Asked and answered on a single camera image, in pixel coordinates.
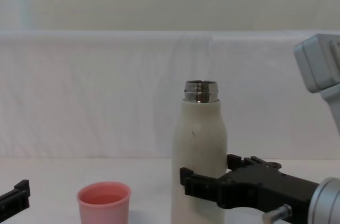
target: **black plastic bracket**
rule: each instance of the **black plastic bracket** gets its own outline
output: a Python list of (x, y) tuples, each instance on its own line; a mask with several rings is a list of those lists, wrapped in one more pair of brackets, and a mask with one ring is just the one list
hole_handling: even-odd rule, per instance
[(229, 154), (227, 166), (231, 171), (220, 178), (181, 168), (185, 194), (216, 202), (224, 209), (250, 207), (269, 212), (288, 204), (293, 215), (285, 221), (307, 224), (308, 208), (317, 183), (283, 174), (279, 171), (281, 164), (257, 157), (242, 159)]
[(22, 180), (12, 191), (0, 196), (0, 222), (30, 207), (28, 201), (30, 195), (29, 181)]

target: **plastic cup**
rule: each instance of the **plastic cup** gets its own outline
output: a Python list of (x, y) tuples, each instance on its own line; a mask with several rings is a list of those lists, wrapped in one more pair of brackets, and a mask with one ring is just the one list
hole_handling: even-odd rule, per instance
[(131, 189), (119, 182), (94, 183), (77, 199), (82, 224), (128, 224)]

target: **table surface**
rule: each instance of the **table surface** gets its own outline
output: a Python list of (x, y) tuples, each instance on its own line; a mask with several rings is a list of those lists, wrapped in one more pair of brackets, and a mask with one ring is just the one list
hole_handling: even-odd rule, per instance
[[(321, 182), (340, 177), (340, 160), (275, 160), (282, 172)], [(130, 224), (169, 224), (171, 205), (170, 159), (1, 159), (0, 193), (22, 179), (31, 186), (30, 209), (6, 224), (80, 223), (77, 191), (94, 182), (115, 180), (132, 188)], [(226, 221), (261, 223), (255, 209), (227, 211)]]

